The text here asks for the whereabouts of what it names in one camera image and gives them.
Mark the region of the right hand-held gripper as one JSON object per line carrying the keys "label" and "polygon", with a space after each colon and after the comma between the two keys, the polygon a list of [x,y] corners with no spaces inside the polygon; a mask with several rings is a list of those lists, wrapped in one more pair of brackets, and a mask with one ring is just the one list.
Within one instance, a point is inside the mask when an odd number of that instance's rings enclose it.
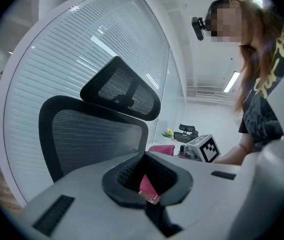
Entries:
{"label": "right hand-held gripper", "polygon": [[214,163],[220,155],[220,150],[211,134],[199,136],[181,145],[179,150],[179,157],[205,163]]}

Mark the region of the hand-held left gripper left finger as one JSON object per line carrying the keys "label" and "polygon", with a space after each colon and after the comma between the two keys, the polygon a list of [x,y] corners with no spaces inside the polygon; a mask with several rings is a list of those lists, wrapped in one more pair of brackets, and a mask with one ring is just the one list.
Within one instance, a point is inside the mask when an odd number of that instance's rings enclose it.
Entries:
{"label": "hand-held left gripper left finger", "polygon": [[51,237],[54,240],[160,240],[162,233],[143,210],[120,207],[105,194],[103,175],[132,155],[76,169],[33,198],[22,219],[32,225],[61,195],[74,201]]}

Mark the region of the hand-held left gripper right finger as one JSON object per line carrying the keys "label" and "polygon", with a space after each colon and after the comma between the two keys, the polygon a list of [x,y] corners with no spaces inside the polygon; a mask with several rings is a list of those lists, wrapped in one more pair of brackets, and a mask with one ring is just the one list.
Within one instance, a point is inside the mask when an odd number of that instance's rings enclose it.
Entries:
{"label": "hand-held left gripper right finger", "polygon": [[238,203],[241,167],[145,153],[146,176],[159,197],[146,214],[160,231],[181,237],[226,237]]}

